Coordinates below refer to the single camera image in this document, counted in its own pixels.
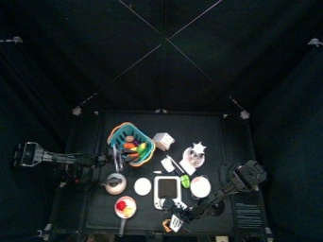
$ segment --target star shaped object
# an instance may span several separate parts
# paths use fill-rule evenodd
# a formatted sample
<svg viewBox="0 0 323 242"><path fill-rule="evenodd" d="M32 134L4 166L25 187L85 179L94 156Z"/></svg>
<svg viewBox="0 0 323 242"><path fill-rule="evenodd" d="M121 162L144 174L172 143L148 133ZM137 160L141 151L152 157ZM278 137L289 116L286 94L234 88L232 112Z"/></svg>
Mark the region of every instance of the star shaped object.
<svg viewBox="0 0 323 242"><path fill-rule="evenodd" d="M193 148L192 148L192 151L196 153L196 154L204 154L204 148L206 148L206 147L204 147L202 145L201 145L201 143L198 142L197 144L194 144L193 143Z"/></svg>

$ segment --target paper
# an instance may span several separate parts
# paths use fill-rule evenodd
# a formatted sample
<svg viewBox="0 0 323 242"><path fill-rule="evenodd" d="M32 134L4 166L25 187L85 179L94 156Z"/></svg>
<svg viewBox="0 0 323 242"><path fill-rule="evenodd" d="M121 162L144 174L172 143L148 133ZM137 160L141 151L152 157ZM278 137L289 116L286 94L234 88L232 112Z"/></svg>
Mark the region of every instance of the paper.
<svg viewBox="0 0 323 242"><path fill-rule="evenodd" d="M182 167L182 169L185 170L186 174L189 176L193 175L193 173L196 172L194 167L189 164L189 162L186 160L181 160L181 162L178 163Z"/></svg>

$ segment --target black fabric wall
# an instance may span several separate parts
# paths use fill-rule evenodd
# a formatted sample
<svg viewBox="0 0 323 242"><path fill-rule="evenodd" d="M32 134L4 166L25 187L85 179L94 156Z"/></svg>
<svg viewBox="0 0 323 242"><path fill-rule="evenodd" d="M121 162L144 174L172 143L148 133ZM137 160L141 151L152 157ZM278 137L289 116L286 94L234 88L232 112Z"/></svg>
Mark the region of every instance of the black fabric wall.
<svg viewBox="0 0 323 242"><path fill-rule="evenodd" d="M278 241L323 238L323 48L313 47L252 113L265 165L266 215Z"/></svg>
<svg viewBox="0 0 323 242"><path fill-rule="evenodd" d="M52 209L57 176L53 168L12 168L13 149L38 142L62 152L70 110L50 81L22 49L10 44L0 51L0 241L26 238L44 229Z"/></svg>

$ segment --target yellow object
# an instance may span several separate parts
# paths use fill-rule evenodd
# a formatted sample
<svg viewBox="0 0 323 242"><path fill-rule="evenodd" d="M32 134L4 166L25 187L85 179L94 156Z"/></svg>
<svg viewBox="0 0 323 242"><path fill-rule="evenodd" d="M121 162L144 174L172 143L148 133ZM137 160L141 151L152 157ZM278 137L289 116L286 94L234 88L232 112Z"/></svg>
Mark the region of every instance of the yellow object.
<svg viewBox="0 0 323 242"><path fill-rule="evenodd" d="M133 209L132 209L132 208L125 208L122 212L124 212L124 215L125 215L126 217L130 217L132 214L133 214Z"/></svg>
<svg viewBox="0 0 323 242"><path fill-rule="evenodd" d="M141 154L146 149L146 143L141 143L137 147L132 147L130 150Z"/></svg>

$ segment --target black enclosure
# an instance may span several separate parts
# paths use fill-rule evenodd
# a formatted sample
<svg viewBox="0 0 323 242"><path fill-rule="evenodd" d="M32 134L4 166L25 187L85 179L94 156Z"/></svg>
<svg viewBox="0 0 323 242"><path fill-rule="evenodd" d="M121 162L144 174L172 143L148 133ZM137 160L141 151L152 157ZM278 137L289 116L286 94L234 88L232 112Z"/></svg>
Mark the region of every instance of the black enclosure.
<svg viewBox="0 0 323 242"><path fill-rule="evenodd" d="M16 144L64 152L73 121L105 110L246 118L274 239L321 241L321 9L320 0L0 1L0 240L38 241L60 179L49 165L12 168Z"/></svg>

